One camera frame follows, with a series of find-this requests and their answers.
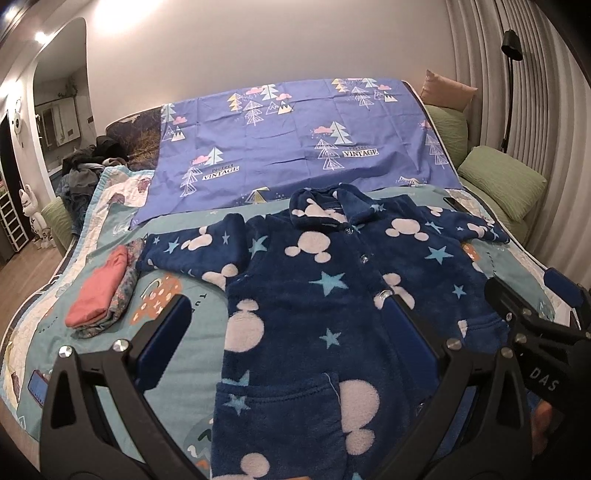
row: pajama sleeve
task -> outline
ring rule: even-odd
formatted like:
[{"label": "pajama sleeve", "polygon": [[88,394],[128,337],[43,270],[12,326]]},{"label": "pajama sleeve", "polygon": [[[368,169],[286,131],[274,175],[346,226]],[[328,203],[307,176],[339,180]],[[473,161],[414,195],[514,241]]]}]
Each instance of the pajama sleeve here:
[{"label": "pajama sleeve", "polygon": [[213,225],[150,234],[137,269],[183,273],[225,290],[226,280],[243,273],[254,254],[265,248],[266,237],[261,240],[257,224],[261,223],[245,223],[242,215],[230,213]]},{"label": "pajama sleeve", "polygon": [[470,213],[457,212],[441,207],[419,207],[427,226],[444,231],[447,236],[463,242],[470,238],[480,238],[491,242],[509,243],[509,236],[496,223],[487,223],[484,219]]}]

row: pajama pocket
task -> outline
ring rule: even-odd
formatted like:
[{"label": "pajama pocket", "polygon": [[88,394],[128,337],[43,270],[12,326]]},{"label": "pajama pocket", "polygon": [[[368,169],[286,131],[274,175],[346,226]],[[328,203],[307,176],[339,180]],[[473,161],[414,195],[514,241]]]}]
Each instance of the pajama pocket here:
[{"label": "pajama pocket", "polygon": [[496,313],[460,320],[457,325],[464,344],[475,352],[495,353],[507,343],[509,325]]},{"label": "pajama pocket", "polygon": [[218,383],[212,477],[342,480],[346,462],[336,374],[270,387]]}]

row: black lamp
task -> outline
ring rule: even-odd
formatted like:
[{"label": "black lamp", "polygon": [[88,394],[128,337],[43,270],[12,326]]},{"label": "black lamp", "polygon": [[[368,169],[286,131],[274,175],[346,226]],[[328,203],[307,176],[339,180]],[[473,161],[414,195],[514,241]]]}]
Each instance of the black lamp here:
[{"label": "black lamp", "polygon": [[503,36],[502,52],[507,56],[507,69],[509,70],[509,115],[507,116],[507,129],[505,138],[501,144],[501,151],[506,153],[509,145],[509,132],[511,131],[511,117],[513,116],[513,60],[523,60],[521,52],[521,41],[517,33],[513,30],[507,30]]}]

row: folded pink cloth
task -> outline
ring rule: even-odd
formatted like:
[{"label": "folded pink cloth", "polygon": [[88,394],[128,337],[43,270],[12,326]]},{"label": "folded pink cloth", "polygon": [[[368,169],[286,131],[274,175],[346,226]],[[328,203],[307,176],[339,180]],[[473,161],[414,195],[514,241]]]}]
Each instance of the folded pink cloth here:
[{"label": "folded pink cloth", "polygon": [[105,265],[96,268],[84,282],[78,298],[66,315],[66,326],[93,323],[106,315],[126,267],[127,248],[120,245],[111,252]]}]

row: blue pajama shirt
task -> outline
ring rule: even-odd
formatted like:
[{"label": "blue pajama shirt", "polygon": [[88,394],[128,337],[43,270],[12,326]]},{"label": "blue pajama shirt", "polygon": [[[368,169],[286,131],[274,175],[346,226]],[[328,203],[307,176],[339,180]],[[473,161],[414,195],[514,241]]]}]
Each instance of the blue pajama shirt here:
[{"label": "blue pajama shirt", "polygon": [[493,326],[476,347],[494,350],[506,336],[462,249],[472,238],[509,241],[467,213],[407,195],[373,200],[348,184],[299,190],[289,210],[247,222],[231,213],[149,235],[140,271],[201,278],[228,298],[212,475],[369,475],[433,393],[395,347],[392,294],[444,338],[462,338],[458,322]]}]

